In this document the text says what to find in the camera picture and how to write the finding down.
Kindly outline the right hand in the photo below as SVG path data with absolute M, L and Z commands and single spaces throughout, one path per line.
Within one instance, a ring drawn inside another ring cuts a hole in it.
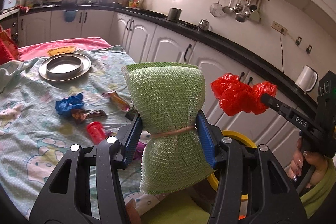
M 288 177 L 297 181 L 297 178 L 302 175 L 302 168 L 304 162 L 309 163 L 310 165 L 315 167 L 315 171 L 313 172 L 310 181 L 307 183 L 307 189 L 316 186 L 325 176 L 328 169 L 328 161 L 327 159 L 316 152 L 304 151 L 301 152 L 302 147 L 302 139 L 299 138 L 297 141 L 297 148 L 293 154 L 293 158 L 290 162 L 290 167 L 287 172 Z

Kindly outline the left hand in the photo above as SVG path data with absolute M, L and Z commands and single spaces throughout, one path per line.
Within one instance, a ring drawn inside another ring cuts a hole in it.
M 131 224 L 141 224 L 141 217 L 135 207 L 136 207 L 136 202 L 132 198 L 126 204 L 126 211 L 129 216 L 130 223 Z

